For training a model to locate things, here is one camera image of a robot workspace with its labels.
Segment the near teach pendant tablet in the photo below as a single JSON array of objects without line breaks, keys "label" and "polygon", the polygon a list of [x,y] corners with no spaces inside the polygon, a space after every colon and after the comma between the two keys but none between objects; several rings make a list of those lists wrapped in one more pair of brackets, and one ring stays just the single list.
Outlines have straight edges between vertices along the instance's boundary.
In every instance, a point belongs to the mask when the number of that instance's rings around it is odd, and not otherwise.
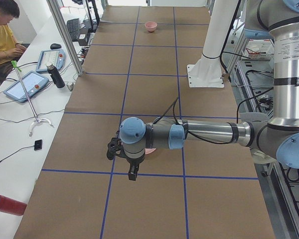
[{"label": "near teach pendant tablet", "polygon": [[[31,98],[42,90],[49,82],[48,78],[35,72],[30,71],[22,77],[25,89]],[[15,82],[3,92],[8,98],[15,100],[19,103],[27,101],[25,91],[20,81]]]}]

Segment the black keyboard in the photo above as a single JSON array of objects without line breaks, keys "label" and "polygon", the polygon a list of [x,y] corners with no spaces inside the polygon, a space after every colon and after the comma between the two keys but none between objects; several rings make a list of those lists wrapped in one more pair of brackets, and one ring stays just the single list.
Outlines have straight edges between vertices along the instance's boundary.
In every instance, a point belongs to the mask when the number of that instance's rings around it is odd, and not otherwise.
[{"label": "black keyboard", "polygon": [[66,27],[72,41],[78,41],[79,37],[79,18],[70,19],[66,22]]}]

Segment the far teach pendant tablet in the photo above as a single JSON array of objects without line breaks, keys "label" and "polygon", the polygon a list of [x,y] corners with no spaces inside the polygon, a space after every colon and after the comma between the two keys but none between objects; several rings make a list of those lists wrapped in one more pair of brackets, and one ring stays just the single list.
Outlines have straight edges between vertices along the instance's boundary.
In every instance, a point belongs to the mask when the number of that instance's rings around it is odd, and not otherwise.
[{"label": "far teach pendant tablet", "polygon": [[53,64],[57,70],[62,69],[66,54],[63,49],[41,51],[36,66],[37,73],[47,73],[47,65]]}]

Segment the black computer mouse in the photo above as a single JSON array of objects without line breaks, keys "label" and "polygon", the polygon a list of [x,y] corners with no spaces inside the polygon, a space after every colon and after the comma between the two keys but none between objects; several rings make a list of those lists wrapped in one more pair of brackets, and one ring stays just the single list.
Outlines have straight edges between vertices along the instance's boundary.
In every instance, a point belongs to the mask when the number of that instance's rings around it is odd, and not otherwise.
[{"label": "black computer mouse", "polygon": [[55,50],[55,49],[60,49],[62,46],[60,44],[57,44],[57,43],[52,43],[50,45],[50,49],[51,50]]}]

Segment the small black square device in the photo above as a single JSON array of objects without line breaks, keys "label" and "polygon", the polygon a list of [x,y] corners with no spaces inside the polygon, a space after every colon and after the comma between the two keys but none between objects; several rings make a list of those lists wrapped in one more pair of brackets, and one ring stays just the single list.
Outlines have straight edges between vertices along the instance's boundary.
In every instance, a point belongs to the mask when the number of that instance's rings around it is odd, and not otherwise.
[{"label": "small black square device", "polygon": [[34,142],[34,150],[35,151],[41,150],[42,149],[42,145],[43,145],[43,140],[42,139],[36,140]]}]

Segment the pink plate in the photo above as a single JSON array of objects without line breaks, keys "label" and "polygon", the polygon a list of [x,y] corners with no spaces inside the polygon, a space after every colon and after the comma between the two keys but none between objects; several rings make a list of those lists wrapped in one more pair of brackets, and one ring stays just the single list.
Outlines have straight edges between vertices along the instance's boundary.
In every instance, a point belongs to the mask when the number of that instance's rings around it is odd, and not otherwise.
[{"label": "pink plate", "polygon": [[145,149],[145,154],[153,153],[155,150],[156,150],[156,148],[146,148]]}]

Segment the small metal cup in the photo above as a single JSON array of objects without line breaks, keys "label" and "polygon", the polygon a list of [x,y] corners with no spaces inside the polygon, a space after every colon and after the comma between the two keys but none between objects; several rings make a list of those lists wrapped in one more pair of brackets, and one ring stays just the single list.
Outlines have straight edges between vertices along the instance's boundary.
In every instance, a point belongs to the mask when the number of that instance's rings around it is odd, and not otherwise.
[{"label": "small metal cup", "polygon": [[74,88],[74,83],[73,82],[72,83],[68,83],[66,86],[67,86],[67,88],[68,88],[69,91],[73,91],[73,88]]}]

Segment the aluminium frame post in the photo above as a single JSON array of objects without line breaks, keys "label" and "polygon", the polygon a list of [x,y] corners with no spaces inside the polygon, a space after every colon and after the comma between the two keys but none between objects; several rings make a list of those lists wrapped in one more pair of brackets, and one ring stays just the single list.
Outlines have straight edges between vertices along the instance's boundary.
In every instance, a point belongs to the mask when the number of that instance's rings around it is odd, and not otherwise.
[{"label": "aluminium frame post", "polygon": [[70,34],[67,30],[66,23],[64,21],[63,15],[60,11],[58,2],[56,0],[47,0],[50,12],[54,18],[57,29],[60,33],[60,36],[65,44],[69,57],[73,63],[73,66],[76,70],[78,76],[83,74],[82,65],[78,59],[77,52],[71,40]]}]

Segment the red cylinder bottle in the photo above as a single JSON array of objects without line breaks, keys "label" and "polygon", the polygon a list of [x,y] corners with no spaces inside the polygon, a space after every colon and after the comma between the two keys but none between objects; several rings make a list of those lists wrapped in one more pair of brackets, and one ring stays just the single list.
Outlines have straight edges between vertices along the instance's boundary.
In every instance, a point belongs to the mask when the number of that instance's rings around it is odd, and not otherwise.
[{"label": "red cylinder bottle", "polygon": [[0,212],[15,216],[22,216],[25,212],[26,207],[26,203],[0,195]]}]

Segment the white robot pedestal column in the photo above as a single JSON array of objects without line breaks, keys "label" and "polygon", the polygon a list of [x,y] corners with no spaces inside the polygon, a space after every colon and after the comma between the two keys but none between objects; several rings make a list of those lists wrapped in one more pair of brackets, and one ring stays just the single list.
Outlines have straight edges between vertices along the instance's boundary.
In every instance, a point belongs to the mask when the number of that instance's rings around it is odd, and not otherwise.
[{"label": "white robot pedestal column", "polygon": [[240,1],[216,0],[212,10],[201,58],[187,65],[191,88],[223,88],[221,54]]}]

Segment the teach pendant tablet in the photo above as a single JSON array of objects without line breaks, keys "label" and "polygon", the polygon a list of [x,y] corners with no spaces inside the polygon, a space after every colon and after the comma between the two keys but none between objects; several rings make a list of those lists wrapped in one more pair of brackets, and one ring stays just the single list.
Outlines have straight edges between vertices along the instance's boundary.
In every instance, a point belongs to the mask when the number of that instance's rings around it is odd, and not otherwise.
[{"label": "teach pendant tablet", "polygon": [[[25,89],[31,98],[42,90],[49,82],[48,78],[35,72],[30,71],[22,77]],[[25,91],[20,81],[15,82],[3,92],[8,98],[15,100],[19,103],[27,101]]]},{"label": "teach pendant tablet", "polygon": [[47,65],[53,64],[57,70],[62,69],[66,54],[63,49],[41,51],[36,66],[37,73],[47,73]]}]

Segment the pink bowl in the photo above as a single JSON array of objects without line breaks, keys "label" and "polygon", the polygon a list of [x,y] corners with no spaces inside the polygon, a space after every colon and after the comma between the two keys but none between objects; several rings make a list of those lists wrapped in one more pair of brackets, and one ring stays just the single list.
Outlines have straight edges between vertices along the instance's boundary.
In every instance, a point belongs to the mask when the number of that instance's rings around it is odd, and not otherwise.
[{"label": "pink bowl", "polygon": [[157,28],[157,23],[155,21],[147,21],[145,23],[145,28],[150,33],[155,32]]}]

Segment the black water bottle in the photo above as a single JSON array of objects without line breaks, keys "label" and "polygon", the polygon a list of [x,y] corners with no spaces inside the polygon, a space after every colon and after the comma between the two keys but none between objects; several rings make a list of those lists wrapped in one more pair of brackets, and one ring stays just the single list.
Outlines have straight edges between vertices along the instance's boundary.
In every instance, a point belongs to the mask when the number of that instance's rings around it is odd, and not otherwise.
[{"label": "black water bottle", "polygon": [[57,68],[51,62],[48,62],[46,64],[46,67],[47,67],[47,71],[50,74],[50,76],[53,80],[53,83],[56,85],[56,87],[57,88],[65,87],[65,83],[64,83],[59,71],[57,70]]}]

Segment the person in yellow shirt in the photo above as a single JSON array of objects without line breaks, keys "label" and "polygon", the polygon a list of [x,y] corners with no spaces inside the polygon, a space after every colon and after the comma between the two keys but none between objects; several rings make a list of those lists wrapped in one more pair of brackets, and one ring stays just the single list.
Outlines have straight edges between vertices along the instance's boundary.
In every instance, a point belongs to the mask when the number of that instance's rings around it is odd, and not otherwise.
[{"label": "person in yellow shirt", "polygon": [[13,0],[0,0],[0,83],[12,71],[11,61],[18,61],[26,51],[8,26],[15,18],[19,18],[18,4]]}]

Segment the metal rod stand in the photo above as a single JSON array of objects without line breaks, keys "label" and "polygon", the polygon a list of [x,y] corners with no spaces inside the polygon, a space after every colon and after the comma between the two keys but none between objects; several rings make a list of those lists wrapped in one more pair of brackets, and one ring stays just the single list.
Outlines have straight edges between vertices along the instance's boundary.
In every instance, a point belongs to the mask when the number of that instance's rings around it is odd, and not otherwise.
[{"label": "metal rod stand", "polygon": [[31,108],[31,110],[32,110],[32,113],[33,113],[33,116],[34,116],[34,121],[31,123],[31,125],[30,125],[30,127],[29,127],[29,136],[32,137],[34,128],[35,128],[36,126],[41,125],[42,123],[48,123],[51,127],[54,127],[54,125],[53,125],[53,123],[52,123],[52,121],[51,121],[50,119],[47,119],[47,118],[40,118],[40,117],[38,116],[37,112],[36,112],[35,109],[34,109],[34,106],[33,106],[32,102],[31,102],[30,96],[29,96],[29,94],[28,94],[28,92],[27,92],[27,89],[26,89],[26,87],[25,87],[25,84],[24,84],[24,82],[23,82],[23,79],[22,79],[22,77],[21,77],[21,75],[20,75],[21,70],[20,70],[20,68],[17,66],[17,62],[16,62],[15,60],[12,60],[12,61],[11,61],[11,64],[12,64],[13,68],[14,68],[15,71],[16,71],[17,77],[18,77],[18,79],[19,79],[19,81],[20,81],[20,83],[21,83],[21,86],[22,86],[22,88],[23,88],[23,90],[24,90],[26,99],[27,99],[27,101],[28,101],[28,103],[29,103],[29,106],[30,106],[30,108]]}]

